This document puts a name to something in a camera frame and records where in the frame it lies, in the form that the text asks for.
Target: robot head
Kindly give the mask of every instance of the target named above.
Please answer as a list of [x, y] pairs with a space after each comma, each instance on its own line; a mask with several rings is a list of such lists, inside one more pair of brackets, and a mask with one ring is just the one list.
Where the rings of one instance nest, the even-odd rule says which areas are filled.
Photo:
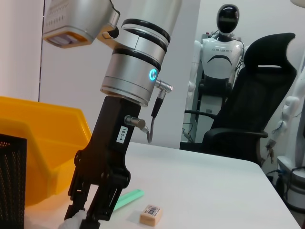
[[232, 4], [223, 5], [217, 14], [217, 27], [222, 35], [229, 35], [239, 21], [239, 9]]

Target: barcode sticker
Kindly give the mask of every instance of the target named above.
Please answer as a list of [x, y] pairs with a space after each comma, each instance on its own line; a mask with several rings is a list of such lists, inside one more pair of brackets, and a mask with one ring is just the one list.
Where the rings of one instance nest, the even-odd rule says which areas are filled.
[[127, 135], [127, 132], [128, 132], [128, 128], [125, 127], [125, 126], [121, 126], [121, 129], [119, 131], [119, 135], [118, 135], [118, 138], [116, 139], [116, 141], [118, 143], [122, 143], [124, 144], [124, 141], [125, 141], [125, 137]]
[[160, 211], [160, 208], [149, 205], [146, 209], [145, 209], [145, 213], [151, 216], [156, 216]]

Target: chair armrest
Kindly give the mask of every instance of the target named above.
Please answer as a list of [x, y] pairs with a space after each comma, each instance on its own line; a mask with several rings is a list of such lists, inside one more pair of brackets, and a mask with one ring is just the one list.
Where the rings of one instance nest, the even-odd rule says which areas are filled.
[[215, 115], [215, 114], [210, 114], [210, 113], [200, 112], [200, 111], [185, 110], [184, 113], [185, 113], [185, 114], [193, 114], [193, 115], [203, 115], [203, 116], [210, 117], [210, 118], [212, 118], [212, 119], [214, 119], [214, 120], [215, 120], [215, 118], [217, 117], [217, 115]]
[[255, 138], [267, 138], [268, 133], [265, 131], [263, 132], [249, 132], [245, 130], [240, 129], [232, 129], [232, 128], [215, 128], [212, 130], [209, 130], [205, 133], [203, 141], [211, 141], [215, 140], [218, 137], [222, 137], [224, 135], [239, 135], [239, 136], [252, 136]]

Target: humanoid robot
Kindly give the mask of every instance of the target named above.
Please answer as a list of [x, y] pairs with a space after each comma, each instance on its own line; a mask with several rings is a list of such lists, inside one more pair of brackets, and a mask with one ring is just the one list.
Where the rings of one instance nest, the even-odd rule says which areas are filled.
[[[240, 14], [237, 6], [232, 4], [223, 5], [217, 13], [217, 27], [219, 33], [203, 43], [195, 41], [193, 63], [189, 81], [189, 90], [186, 101], [186, 109], [193, 105], [193, 94], [196, 88], [196, 77], [200, 60], [202, 61], [204, 79], [200, 84], [201, 105], [200, 111], [218, 114], [225, 99], [230, 94], [234, 80], [235, 70], [244, 55], [244, 45], [236, 40], [232, 32], [237, 27]], [[191, 121], [191, 115], [186, 114], [184, 123]], [[201, 142], [204, 134], [210, 129], [212, 120], [208, 117], [199, 116], [196, 142]]]
[[[72, 48], [90, 45], [97, 38], [113, 49], [101, 87], [107, 97], [90, 142], [74, 159], [68, 193], [73, 204], [63, 228], [100, 228], [99, 220], [110, 220], [121, 191], [129, 185], [125, 154], [133, 130], [141, 129], [150, 143], [154, 120], [165, 95], [173, 90], [158, 75], [181, 4], [182, 0], [132, 0], [127, 19], [118, 28], [120, 12], [111, 0], [52, 0], [45, 17], [45, 41]], [[148, 106], [155, 87], [160, 92], [149, 130], [138, 116], [141, 107]], [[84, 210], [91, 185], [98, 185], [98, 190], [87, 214], [73, 221]]]
[[[297, 6], [305, 8], [305, 0], [291, 0]], [[273, 147], [278, 139], [291, 127], [292, 119], [298, 114], [296, 111], [302, 105], [305, 96], [305, 53], [301, 61], [299, 76], [295, 82], [292, 95], [287, 97], [281, 111], [280, 120], [272, 132], [266, 145], [269, 153], [273, 154]], [[284, 194], [284, 202], [290, 209], [305, 213], [305, 103], [301, 113], [300, 123], [295, 140], [295, 150], [288, 151], [285, 156], [279, 156], [277, 162], [281, 169], [277, 182], [278, 190]]]

